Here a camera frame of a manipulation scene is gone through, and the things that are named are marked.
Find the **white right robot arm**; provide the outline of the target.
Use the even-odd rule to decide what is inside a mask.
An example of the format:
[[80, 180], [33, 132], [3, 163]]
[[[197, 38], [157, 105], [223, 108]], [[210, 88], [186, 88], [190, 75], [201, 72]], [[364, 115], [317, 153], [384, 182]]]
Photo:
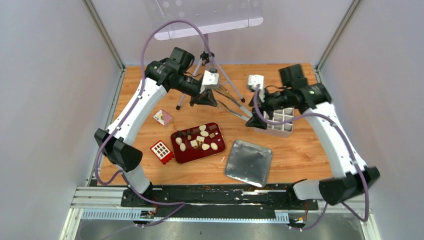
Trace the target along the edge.
[[363, 194], [369, 203], [369, 189], [379, 179], [375, 166], [368, 166], [353, 147], [337, 117], [332, 98], [322, 83], [309, 84], [301, 65], [279, 69], [282, 86], [269, 92], [262, 75], [249, 75], [247, 88], [254, 93], [249, 106], [252, 117], [246, 127], [265, 130], [277, 122], [273, 117], [277, 110], [297, 109], [299, 119], [304, 118], [318, 137], [329, 160], [332, 176], [321, 180], [302, 180], [293, 183], [289, 192], [294, 201], [323, 200], [337, 205]]

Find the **pink square card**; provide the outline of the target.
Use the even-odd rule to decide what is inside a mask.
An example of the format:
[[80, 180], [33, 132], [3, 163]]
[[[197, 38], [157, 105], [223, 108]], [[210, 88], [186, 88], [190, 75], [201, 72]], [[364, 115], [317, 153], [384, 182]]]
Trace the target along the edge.
[[174, 120], [174, 117], [163, 109], [159, 109], [152, 118], [165, 128]]

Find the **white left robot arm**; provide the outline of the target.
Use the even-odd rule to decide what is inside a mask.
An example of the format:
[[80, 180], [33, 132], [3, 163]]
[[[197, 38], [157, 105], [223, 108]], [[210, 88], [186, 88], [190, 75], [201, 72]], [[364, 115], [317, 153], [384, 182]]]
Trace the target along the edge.
[[186, 74], [194, 62], [194, 56], [175, 47], [170, 57], [149, 63], [142, 72], [142, 79], [135, 93], [116, 120], [94, 134], [99, 149], [97, 158], [106, 157], [118, 168], [133, 191], [143, 194], [151, 182], [146, 177], [141, 160], [143, 153], [133, 147], [135, 138], [157, 103], [170, 91], [177, 90], [191, 96], [193, 104], [215, 107], [217, 102], [212, 89], [219, 84], [215, 68], [206, 70], [200, 80]]

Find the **steel tongs with white hinge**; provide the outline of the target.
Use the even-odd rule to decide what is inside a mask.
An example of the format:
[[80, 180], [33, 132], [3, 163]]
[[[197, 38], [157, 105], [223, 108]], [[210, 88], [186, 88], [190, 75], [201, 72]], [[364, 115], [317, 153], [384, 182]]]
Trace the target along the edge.
[[226, 111], [243, 121], [247, 122], [253, 115], [251, 111], [241, 104], [223, 85], [219, 85], [218, 89], [214, 90], [214, 93], [220, 95], [216, 98], [217, 107], [223, 111]]

